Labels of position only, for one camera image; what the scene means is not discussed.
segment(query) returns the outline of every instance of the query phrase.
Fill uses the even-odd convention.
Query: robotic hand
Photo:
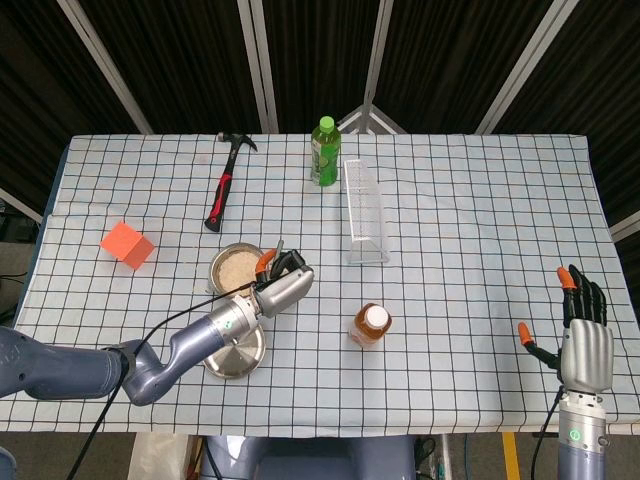
[[[44,345],[0,327],[0,398],[21,390],[39,400],[98,398],[122,381],[134,405],[148,405],[191,367],[253,331],[258,316],[273,317],[302,299],[313,277],[313,269],[297,251],[283,253],[274,260],[270,275],[259,272],[248,296],[236,295],[175,333],[166,365],[142,340],[87,350]]]
[[[600,287],[576,267],[558,268],[564,291],[562,348],[554,355],[538,347],[524,323],[518,325],[527,351],[558,370],[560,400],[558,479],[605,478],[606,412],[598,394],[613,382],[613,335]]]

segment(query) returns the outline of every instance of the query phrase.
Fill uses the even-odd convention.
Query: floor
[[[28,270],[32,252],[31,244],[0,242],[0,275],[19,274]],[[0,279],[0,312],[18,302],[21,288],[22,285],[19,283]],[[464,437],[464,435],[449,437],[452,475],[447,477],[448,479],[471,480],[465,477]],[[85,434],[74,433],[0,432],[0,447],[6,448],[16,457],[20,480],[55,480],[66,477],[85,438]],[[435,459],[440,456],[441,448],[440,437],[436,439]],[[134,440],[134,434],[98,434],[76,478],[78,480],[126,479]],[[471,434],[467,442],[471,478],[513,480],[507,479],[501,434]],[[521,479],[529,478],[535,442],[536,439],[531,434],[516,434]],[[637,478],[638,458],[640,458],[640,437],[612,437],[611,447],[607,451],[608,478],[617,480]],[[536,477],[555,478],[556,463],[556,439],[545,439],[538,457]]]

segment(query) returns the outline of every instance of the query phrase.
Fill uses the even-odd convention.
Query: grid tablecloth
[[[303,135],[254,135],[241,149],[221,234],[204,228],[228,143],[209,135],[75,137],[17,328],[37,340],[100,348],[141,338],[208,298],[207,269],[223,246],[266,249],[284,239],[316,271],[309,295],[262,321],[267,352],[247,378],[192,368],[156,404],[120,393],[108,431],[272,436],[533,430],[558,381],[518,342],[526,321],[555,351],[562,292],[574,263],[610,300],[615,338],[611,430],[640,427],[640,332],[589,167],[576,136],[343,137],[342,158],[377,175],[390,261],[346,263],[349,224],[339,183],[309,180]],[[136,272],[99,248],[119,221],[157,246]],[[347,335],[369,302],[393,316],[363,352]],[[168,340],[203,313],[151,340]],[[0,401],[3,430],[87,431],[104,399]]]

